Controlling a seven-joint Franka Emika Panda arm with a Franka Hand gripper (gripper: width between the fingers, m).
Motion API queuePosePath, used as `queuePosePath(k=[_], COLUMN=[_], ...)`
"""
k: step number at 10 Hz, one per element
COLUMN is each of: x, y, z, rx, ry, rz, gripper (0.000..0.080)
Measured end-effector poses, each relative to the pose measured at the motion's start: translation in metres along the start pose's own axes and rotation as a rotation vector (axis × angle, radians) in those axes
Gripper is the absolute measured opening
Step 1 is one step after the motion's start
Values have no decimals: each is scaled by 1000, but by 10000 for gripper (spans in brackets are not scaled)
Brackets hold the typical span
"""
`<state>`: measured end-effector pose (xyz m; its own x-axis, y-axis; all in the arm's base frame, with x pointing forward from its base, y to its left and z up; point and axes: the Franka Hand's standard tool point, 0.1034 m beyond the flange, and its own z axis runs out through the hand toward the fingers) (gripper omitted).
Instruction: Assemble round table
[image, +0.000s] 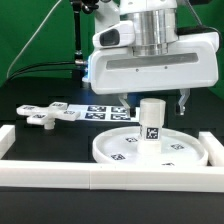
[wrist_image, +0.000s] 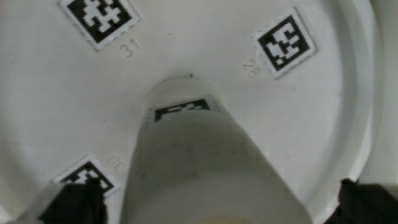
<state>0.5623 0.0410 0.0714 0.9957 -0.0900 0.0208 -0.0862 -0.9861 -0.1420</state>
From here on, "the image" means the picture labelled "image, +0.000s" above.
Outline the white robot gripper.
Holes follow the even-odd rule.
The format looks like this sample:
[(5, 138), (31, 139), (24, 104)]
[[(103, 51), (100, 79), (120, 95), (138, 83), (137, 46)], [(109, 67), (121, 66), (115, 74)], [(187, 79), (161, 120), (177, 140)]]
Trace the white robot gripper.
[(119, 94), (129, 117), (136, 116), (136, 109), (127, 93), (181, 89), (177, 113), (183, 116), (190, 96), (186, 88), (218, 81), (218, 48), (219, 35), (209, 32), (182, 35), (159, 56), (135, 57), (128, 47), (97, 50), (88, 64), (91, 87), (97, 94)]

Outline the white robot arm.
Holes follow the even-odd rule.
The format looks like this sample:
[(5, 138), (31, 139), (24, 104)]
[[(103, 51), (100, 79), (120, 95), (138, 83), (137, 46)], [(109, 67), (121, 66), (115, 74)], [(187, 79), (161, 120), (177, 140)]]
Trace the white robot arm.
[(177, 27), (176, 10), (188, 0), (100, 0), (95, 13), (94, 51), (88, 81), (97, 94), (178, 89), (179, 114), (192, 88), (218, 80), (218, 31)]

